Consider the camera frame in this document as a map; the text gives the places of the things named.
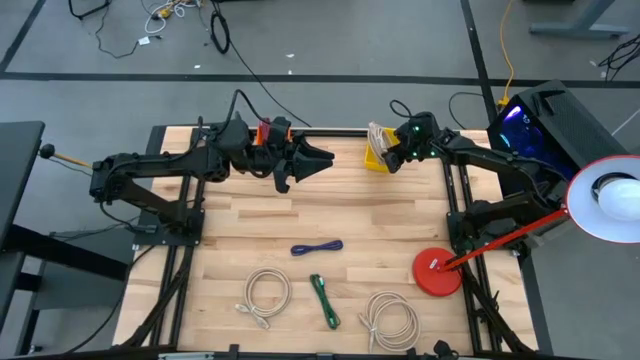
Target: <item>lamp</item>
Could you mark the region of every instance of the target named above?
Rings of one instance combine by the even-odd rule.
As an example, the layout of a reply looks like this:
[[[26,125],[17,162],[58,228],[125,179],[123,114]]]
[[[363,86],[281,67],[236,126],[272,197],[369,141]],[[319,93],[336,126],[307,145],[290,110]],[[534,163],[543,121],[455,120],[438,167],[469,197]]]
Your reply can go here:
[[[482,253],[505,245],[542,226],[569,216],[583,231],[617,243],[640,242],[640,156],[616,155],[583,168],[569,184],[566,208],[502,236],[460,258],[442,248],[416,256],[413,276],[433,296],[453,294],[462,284],[456,269]]]

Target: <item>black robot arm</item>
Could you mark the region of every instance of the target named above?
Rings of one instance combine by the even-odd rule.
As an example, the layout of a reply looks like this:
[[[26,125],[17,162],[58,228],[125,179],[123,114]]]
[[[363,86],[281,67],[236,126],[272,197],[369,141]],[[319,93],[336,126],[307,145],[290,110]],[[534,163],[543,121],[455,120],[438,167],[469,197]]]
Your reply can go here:
[[[235,118],[202,129],[201,144],[185,153],[161,155],[117,154],[93,164],[90,195],[99,203],[123,200],[157,215],[170,230],[188,230],[191,211],[184,202],[167,201],[134,182],[137,178],[192,176],[208,182],[222,182],[230,167],[265,178],[273,174],[276,190],[287,193],[286,179],[296,182],[333,165],[334,155],[309,145],[302,134],[289,138],[291,123],[277,117],[269,124],[268,137],[259,145],[236,113]]]
[[[510,232],[527,225],[561,206],[567,189],[565,178],[550,165],[536,159],[476,145],[471,139],[448,128],[440,130],[433,114],[422,112],[395,133],[399,144],[383,155],[391,173],[404,162],[440,157],[453,165],[474,165],[496,173],[516,174],[522,191],[504,200],[475,201],[460,215],[460,236],[479,238],[485,231]]]

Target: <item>red round base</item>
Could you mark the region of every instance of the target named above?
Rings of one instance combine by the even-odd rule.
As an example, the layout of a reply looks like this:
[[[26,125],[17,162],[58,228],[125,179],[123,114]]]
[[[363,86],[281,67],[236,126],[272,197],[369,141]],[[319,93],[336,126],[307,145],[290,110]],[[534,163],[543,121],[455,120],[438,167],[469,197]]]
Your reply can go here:
[[[462,285],[457,271],[439,272],[453,254],[442,248],[423,250],[413,261],[413,278],[424,292],[432,296],[448,296]]]

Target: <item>white lamp shade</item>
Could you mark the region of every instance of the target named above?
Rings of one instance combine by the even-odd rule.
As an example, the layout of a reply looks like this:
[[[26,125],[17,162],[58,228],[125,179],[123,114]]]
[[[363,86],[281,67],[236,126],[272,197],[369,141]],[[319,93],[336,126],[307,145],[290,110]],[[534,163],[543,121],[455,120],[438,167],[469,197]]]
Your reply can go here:
[[[606,184],[598,200],[591,188],[601,176],[624,173],[640,179],[640,156],[610,156],[589,164],[569,184],[565,198],[573,221],[585,232],[612,242],[640,242],[640,182],[620,179]]]

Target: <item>butcher block tabletop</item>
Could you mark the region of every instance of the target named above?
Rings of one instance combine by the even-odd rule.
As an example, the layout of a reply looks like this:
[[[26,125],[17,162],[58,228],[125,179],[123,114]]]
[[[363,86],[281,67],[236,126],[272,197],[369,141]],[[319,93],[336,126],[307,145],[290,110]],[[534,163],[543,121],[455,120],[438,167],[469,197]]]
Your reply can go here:
[[[162,151],[184,152],[191,127],[168,127]],[[462,131],[478,145],[489,146],[480,130]],[[366,138],[308,137],[308,142],[335,154],[333,167],[300,183],[289,179],[288,194],[275,190],[272,177],[257,179],[232,171],[223,183],[207,183],[203,238],[195,248],[179,350],[241,352],[368,353],[369,332],[358,314],[374,293],[390,290],[408,299],[417,310],[422,334],[418,353],[432,352],[444,340],[461,355],[472,354],[462,289],[448,297],[432,297],[413,280],[415,256],[429,247],[451,251],[445,214],[449,211],[442,163],[431,159],[405,164],[394,175],[366,170]],[[456,167],[452,167],[460,209],[464,209]],[[495,173],[468,167],[474,199],[502,199]],[[158,178],[152,191],[178,198],[181,178]],[[316,251],[292,257],[293,245],[319,245],[340,239],[340,251]],[[158,246],[131,271],[114,344],[126,340],[144,320],[158,298],[167,247]],[[178,253],[176,268],[182,252]],[[505,250],[485,254],[492,292],[500,291],[500,313],[520,339],[537,349],[518,261]],[[247,276],[260,267],[282,270],[292,283],[288,307],[268,318],[269,330],[240,313]],[[326,323],[309,275],[325,279],[329,301],[342,321],[337,330]],[[272,307],[282,285],[261,278],[253,291],[256,305]],[[162,341],[169,336],[173,302],[165,315]],[[383,330],[405,323],[402,308],[383,315]],[[483,347],[489,349],[486,326]],[[373,353],[387,353],[374,346]]]

